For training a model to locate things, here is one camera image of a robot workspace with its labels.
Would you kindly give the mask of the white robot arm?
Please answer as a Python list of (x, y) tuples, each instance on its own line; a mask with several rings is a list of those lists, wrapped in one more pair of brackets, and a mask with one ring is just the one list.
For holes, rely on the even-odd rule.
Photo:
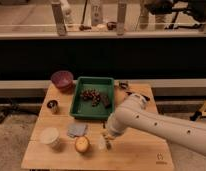
[(146, 105), (143, 95), (129, 95), (108, 117), (107, 132), (112, 137), (118, 137), (127, 128), (133, 128), (206, 156), (206, 124), (148, 112)]

